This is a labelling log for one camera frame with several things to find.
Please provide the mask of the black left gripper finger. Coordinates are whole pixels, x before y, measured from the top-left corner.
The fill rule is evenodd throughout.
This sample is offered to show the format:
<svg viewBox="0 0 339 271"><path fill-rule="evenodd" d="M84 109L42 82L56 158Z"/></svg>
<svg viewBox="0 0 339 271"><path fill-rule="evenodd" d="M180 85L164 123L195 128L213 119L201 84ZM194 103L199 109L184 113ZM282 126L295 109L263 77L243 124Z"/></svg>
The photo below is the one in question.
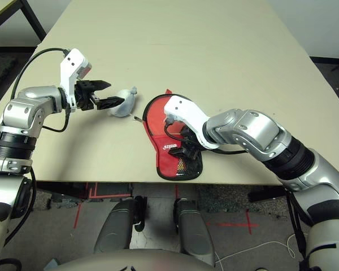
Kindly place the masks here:
<svg viewBox="0 0 339 271"><path fill-rule="evenodd" d="M93 91L100 91L111 87L111 84L103 80L91 80Z"/></svg>
<svg viewBox="0 0 339 271"><path fill-rule="evenodd" d="M97 105L98 110L105 110L105 109L114 108L116 106L119 106L123 102L124 102L124 98L108 97L106 99L100 99L96 105Z"/></svg>

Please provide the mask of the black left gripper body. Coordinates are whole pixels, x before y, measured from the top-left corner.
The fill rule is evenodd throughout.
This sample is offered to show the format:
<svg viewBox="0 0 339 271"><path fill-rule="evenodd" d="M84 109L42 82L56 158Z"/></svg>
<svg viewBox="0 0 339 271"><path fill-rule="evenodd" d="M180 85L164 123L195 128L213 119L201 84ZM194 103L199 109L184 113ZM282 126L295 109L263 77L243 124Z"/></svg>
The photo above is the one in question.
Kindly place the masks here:
<svg viewBox="0 0 339 271"><path fill-rule="evenodd" d="M75 99L77 108L82 111L92 110L97 105L97 97L94 92L96 89L96 80L81 80L75 84Z"/></svg>

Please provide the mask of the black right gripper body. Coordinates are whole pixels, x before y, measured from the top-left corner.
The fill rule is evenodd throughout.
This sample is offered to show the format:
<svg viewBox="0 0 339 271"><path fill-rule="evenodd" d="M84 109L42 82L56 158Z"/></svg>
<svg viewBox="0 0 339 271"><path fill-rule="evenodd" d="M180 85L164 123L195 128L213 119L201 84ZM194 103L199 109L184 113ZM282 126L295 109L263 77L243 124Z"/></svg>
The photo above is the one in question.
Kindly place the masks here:
<svg viewBox="0 0 339 271"><path fill-rule="evenodd" d="M202 146L197 140L196 134L189 127L183 126L180 131L182 136L181 148L183 154L200 154Z"/></svg>

